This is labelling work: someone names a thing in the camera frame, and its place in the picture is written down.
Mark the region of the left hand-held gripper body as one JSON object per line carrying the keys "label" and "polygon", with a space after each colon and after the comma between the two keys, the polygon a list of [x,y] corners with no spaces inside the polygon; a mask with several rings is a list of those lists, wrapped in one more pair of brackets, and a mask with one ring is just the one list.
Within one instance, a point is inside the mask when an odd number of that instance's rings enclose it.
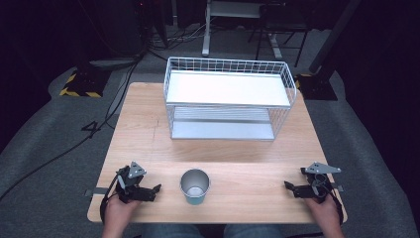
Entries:
{"label": "left hand-held gripper body", "polygon": [[140,182],[147,172],[136,162],[131,162],[117,171],[116,192],[119,199],[125,203],[131,200],[144,201],[147,194],[152,191],[149,188],[140,187]]}

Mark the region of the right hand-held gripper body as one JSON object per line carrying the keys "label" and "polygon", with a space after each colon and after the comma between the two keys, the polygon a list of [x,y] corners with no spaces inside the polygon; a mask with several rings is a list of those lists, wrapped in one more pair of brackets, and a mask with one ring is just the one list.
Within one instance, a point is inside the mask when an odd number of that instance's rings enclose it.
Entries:
{"label": "right hand-held gripper body", "polygon": [[311,188],[315,193],[313,198],[316,198],[319,202],[323,202],[333,190],[328,174],[338,174],[342,171],[340,168],[318,162],[314,162],[308,168],[301,168],[300,170],[308,181],[308,185],[304,185],[302,188]]}

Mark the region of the person's right hand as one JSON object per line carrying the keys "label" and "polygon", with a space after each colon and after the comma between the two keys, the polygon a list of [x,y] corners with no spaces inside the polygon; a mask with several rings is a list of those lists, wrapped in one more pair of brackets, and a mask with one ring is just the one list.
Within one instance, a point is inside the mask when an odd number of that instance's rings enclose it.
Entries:
{"label": "person's right hand", "polygon": [[309,207],[316,223],[322,230],[340,227],[340,215],[336,202],[331,195],[327,195],[321,203],[318,203],[313,198],[305,198],[304,202]]}

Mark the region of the person's left hand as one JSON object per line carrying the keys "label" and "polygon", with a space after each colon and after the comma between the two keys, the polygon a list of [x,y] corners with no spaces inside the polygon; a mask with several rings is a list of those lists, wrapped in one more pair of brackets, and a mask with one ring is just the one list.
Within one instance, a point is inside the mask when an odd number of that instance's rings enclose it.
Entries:
{"label": "person's left hand", "polygon": [[121,201],[117,196],[112,196],[106,205],[105,227],[112,231],[124,230],[132,219],[132,215],[141,204],[140,201],[131,200],[127,203]]}

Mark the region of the metal cup with teal base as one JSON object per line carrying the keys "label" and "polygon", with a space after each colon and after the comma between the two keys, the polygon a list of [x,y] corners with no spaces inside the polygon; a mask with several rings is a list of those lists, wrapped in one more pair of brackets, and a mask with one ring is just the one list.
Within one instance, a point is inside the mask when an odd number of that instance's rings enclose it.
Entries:
{"label": "metal cup with teal base", "polygon": [[180,179],[180,189],[191,205],[201,204],[210,188],[210,178],[199,169],[186,171]]}

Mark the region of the person's legs in jeans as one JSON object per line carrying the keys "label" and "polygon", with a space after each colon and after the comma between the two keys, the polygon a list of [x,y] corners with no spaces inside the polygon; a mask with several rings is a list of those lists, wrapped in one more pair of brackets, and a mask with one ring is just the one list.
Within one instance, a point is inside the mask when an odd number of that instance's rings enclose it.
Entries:
{"label": "person's legs in jeans", "polygon": [[275,224],[146,224],[142,238],[283,238]]}

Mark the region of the black slanted pole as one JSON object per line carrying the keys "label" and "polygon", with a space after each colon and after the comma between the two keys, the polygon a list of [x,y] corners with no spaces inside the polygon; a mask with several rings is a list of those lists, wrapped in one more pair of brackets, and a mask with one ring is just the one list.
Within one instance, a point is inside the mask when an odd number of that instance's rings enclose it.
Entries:
{"label": "black slanted pole", "polygon": [[337,23],[335,24],[334,28],[332,29],[329,37],[323,44],[314,61],[312,61],[312,63],[310,64],[310,72],[317,73],[325,64],[328,55],[333,50],[333,46],[338,41],[341,33],[345,30],[346,26],[350,22],[361,1],[362,0],[349,1],[340,18],[338,19]]}

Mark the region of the black chair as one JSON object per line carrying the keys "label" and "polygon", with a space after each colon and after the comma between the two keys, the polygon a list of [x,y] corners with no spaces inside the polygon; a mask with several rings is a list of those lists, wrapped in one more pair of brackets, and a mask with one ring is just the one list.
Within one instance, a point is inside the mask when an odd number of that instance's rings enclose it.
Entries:
{"label": "black chair", "polygon": [[[279,51],[281,49],[297,50],[294,65],[298,66],[309,31],[309,19],[297,3],[290,3],[288,0],[278,0],[268,1],[260,5],[259,17],[249,37],[249,41],[251,41],[254,35],[258,34],[255,60],[260,56],[263,38],[267,38],[272,42],[276,35],[284,34],[287,35],[287,38],[281,45],[276,43],[271,46]],[[289,46],[288,42],[296,33],[302,35],[300,44],[298,46]]]}

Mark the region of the black yellow striped base plate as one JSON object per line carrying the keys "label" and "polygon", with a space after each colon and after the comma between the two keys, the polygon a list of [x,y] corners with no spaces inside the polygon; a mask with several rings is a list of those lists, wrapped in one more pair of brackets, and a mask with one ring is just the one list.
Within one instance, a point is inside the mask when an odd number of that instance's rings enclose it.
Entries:
{"label": "black yellow striped base plate", "polygon": [[338,100],[329,80],[320,79],[317,75],[300,73],[294,76],[294,81],[305,100]]}
{"label": "black yellow striped base plate", "polygon": [[60,96],[93,97],[103,96],[111,72],[102,69],[91,71],[74,70],[60,91]]}

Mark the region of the white desk frame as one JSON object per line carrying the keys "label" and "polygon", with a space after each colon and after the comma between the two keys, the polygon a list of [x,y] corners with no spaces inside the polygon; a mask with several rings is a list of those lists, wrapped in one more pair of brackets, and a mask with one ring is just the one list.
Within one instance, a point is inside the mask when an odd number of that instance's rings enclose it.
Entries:
{"label": "white desk frame", "polygon": [[257,19],[260,16],[261,3],[233,2],[222,0],[206,0],[205,32],[201,54],[208,57],[210,54],[211,30],[210,24],[213,17],[231,17]]}

